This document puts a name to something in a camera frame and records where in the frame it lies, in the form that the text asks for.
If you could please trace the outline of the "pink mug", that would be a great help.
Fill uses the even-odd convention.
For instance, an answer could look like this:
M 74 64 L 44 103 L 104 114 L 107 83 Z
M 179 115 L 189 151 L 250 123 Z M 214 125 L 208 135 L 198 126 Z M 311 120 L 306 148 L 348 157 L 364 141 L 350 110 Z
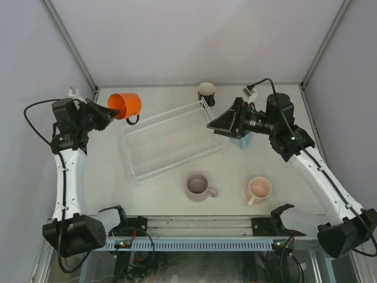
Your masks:
M 272 193 L 272 184 L 264 177 L 254 177 L 246 189 L 247 206 L 264 202 Z

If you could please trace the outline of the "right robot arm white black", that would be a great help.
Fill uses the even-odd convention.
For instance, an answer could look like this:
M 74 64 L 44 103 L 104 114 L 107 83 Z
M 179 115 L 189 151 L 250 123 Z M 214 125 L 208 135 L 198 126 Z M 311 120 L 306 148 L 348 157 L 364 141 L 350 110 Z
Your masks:
M 232 106 L 207 127 L 215 134 L 241 139 L 247 133 L 266 134 L 272 149 L 297 171 L 320 203 L 326 220 L 309 213 L 297 216 L 285 205 L 279 218 L 285 229 L 314 235 L 322 249 L 338 258 L 371 240 L 376 229 L 376 210 L 365 209 L 340 184 L 323 161 L 309 134 L 295 124 L 294 105 L 287 94 L 268 96 L 265 111 L 236 97 Z

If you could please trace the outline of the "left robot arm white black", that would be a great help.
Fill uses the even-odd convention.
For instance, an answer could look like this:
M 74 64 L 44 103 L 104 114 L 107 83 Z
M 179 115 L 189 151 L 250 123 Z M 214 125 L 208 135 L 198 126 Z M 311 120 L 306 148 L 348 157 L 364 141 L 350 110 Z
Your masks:
M 110 230 L 126 223 L 120 205 L 87 213 L 84 169 L 88 134 L 103 131 L 119 113 L 86 99 L 63 98 L 52 104 L 56 122 L 50 148 L 57 166 L 57 198 L 52 222 L 42 227 L 43 237 L 63 258 L 102 248 Z

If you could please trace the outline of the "light blue mug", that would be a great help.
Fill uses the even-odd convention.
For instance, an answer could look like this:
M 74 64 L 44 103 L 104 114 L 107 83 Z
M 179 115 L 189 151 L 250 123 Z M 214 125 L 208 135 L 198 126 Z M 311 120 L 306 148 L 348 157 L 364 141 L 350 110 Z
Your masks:
M 237 146 L 239 149 L 246 150 L 251 141 L 252 135 L 252 132 L 249 132 L 241 139 L 229 138 L 229 140 L 233 145 Z

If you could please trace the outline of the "orange mug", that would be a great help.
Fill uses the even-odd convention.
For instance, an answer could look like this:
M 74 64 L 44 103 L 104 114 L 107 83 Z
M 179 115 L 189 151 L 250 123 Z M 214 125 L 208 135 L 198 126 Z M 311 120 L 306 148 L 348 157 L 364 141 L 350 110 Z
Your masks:
M 133 126 L 139 122 L 142 102 L 136 93 L 115 93 L 108 98 L 108 108 L 118 111 L 115 119 Z

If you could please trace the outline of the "lilac mug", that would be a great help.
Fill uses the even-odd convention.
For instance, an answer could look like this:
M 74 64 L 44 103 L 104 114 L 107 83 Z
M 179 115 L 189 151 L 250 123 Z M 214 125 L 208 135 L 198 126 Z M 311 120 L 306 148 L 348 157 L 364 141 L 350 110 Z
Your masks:
M 185 193 L 193 202 L 203 202 L 207 198 L 216 198 L 219 195 L 216 189 L 210 187 L 208 179 L 200 173 L 188 177 Z

